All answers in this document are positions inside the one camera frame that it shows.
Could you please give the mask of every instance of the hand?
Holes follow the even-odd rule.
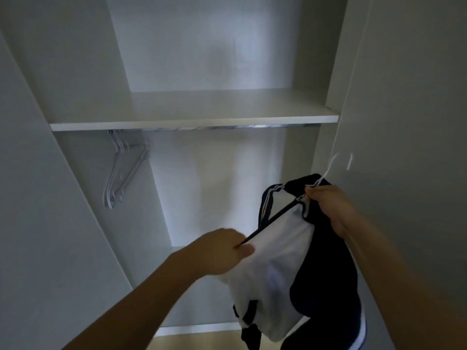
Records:
[[[336,185],[316,188],[305,187],[306,195],[319,203],[319,207],[331,220],[332,229],[342,238],[347,237],[346,222],[357,213],[352,202]]]
[[[221,275],[253,254],[254,247],[240,245],[245,236],[235,229],[217,229],[208,232],[180,250],[201,276]]]

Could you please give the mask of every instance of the person's left hand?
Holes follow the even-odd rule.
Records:
[[[180,250],[190,267],[204,275],[221,275],[254,252],[252,245],[240,245],[245,236],[235,229],[208,232]]]

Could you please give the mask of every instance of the navy garment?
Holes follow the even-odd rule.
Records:
[[[314,184],[319,178],[318,174],[309,175],[266,189],[261,200],[259,228],[246,241],[261,233],[280,218],[285,210],[297,204],[297,201],[289,204],[270,218],[274,192],[284,189],[299,198],[305,193],[305,186]],[[320,185],[330,183],[323,179]],[[344,240],[332,229],[329,218],[321,211],[317,201],[310,201],[303,218],[314,225],[314,231],[289,295],[296,311],[310,319],[283,341],[281,349],[358,350],[365,339],[366,322],[357,294],[357,270],[352,256]],[[245,316],[248,316],[245,324],[249,327],[242,329],[242,340],[249,350],[258,350],[260,347],[261,332],[254,323],[254,311],[258,303],[260,300],[251,300],[248,315],[241,317],[245,320]]]

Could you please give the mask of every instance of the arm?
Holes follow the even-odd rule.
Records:
[[[336,186],[306,188],[352,251],[397,349],[467,349],[467,323],[433,297]]]
[[[144,282],[105,312],[63,350],[145,349],[180,296],[197,279],[223,274],[251,255],[245,236],[218,229],[171,254]]]

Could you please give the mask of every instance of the white garment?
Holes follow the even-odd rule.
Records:
[[[295,310],[289,295],[314,230],[314,226],[303,219],[303,209],[304,206],[297,203],[255,235],[248,241],[255,252],[219,276],[229,285],[243,328],[249,325],[242,321],[249,301],[258,300],[253,323],[271,341],[282,340],[303,317]]]

